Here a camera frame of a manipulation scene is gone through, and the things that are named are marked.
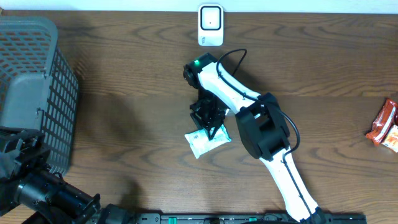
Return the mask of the red Topps candy bar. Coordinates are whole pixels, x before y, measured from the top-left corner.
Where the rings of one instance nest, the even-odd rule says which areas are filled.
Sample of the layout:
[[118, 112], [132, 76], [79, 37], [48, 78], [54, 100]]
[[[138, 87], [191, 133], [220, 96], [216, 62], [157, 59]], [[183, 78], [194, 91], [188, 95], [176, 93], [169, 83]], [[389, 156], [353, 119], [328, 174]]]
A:
[[395, 122], [396, 113], [397, 103], [388, 98], [373, 121], [371, 131], [366, 134], [366, 138], [370, 139], [375, 146], [380, 145], [386, 137], [388, 130]]

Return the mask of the orange Kleenex tissue pack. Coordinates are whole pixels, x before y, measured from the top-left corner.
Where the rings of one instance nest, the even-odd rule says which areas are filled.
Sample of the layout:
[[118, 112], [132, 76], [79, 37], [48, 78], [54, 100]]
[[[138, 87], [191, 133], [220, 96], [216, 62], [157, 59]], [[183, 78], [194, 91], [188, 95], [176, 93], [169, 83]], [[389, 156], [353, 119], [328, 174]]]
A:
[[393, 124], [383, 139], [382, 145], [388, 147], [394, 152], [398, 152], [398, 128]]

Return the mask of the teal wet wipes packet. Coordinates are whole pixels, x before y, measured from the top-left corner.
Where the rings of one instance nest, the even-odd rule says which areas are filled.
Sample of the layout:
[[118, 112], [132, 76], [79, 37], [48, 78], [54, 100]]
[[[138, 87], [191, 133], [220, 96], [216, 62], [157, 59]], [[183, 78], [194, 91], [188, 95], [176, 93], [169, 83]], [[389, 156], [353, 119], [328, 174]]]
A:
[[232, 141], [223, 124], [217, 130], [217, 132], [215, 132], [212, 140], [209, 140], [208, 136], [206, 135], [205, 129], [185, 134], [184, 137], [188, 141], [193, 155], [196, 159], [199, 159], [200, 156], [211, 151], [212, 149]]

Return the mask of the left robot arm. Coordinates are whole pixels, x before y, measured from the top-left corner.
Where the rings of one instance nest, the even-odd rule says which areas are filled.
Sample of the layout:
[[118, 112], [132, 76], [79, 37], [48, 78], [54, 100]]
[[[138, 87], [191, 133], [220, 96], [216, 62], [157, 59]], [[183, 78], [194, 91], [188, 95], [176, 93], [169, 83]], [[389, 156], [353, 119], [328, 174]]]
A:
[[50, 149], [36, 129], [1, 127], [1, 215], [19, 205], [34, 211], [26, 223], [135, 223], [136, 216], [121, 207], [100, 205], [70, 185], [47, 162]]

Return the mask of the grey plastic mesh basket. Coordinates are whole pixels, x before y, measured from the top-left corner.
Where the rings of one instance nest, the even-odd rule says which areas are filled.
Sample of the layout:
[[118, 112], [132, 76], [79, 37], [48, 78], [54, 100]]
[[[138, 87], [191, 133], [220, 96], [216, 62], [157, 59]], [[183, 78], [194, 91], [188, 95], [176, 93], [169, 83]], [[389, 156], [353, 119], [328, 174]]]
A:
[[44, 133], [51, 172], [69, 170], [79, 88], [52, 21], [1, 17], [1, 126]]

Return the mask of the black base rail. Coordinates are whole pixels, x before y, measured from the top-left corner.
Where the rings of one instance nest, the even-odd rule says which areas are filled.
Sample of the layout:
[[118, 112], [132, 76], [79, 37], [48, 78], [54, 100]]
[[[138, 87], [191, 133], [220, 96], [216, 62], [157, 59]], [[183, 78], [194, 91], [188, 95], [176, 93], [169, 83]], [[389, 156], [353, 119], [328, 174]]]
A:
[[[367, 224], [365, 215], [335, 215], [327, 213], [324, 221], [315, 223], [326, 224]], [[138, 213], [132, 223], [135, 224], [241, 224], [241, 223], [293, 223], [299, 224], [297, 220], [285, 213], [264, 213], [264, 214], [159, 214], [159, 213]]]

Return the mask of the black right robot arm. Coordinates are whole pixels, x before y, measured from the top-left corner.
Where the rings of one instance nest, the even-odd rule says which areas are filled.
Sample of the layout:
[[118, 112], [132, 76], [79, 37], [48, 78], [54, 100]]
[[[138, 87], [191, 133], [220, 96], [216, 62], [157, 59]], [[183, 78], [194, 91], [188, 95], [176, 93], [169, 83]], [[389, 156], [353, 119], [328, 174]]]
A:
[[207, 139], [214, 139], [229, 111], [234, 113], [241, 142], [247, 152], [270, 172], [287, 213], [299, 223], [325, 223], [321, 208], [309, 194], [292, 153], [298, 145], [289, 143], [294, 122], [281, 110], [275, 96], [250, 90], [228, 73], [222, 59], [206, 53], [183, 67], [183, 77], [198, 90], [190, 105], [190, 116]]

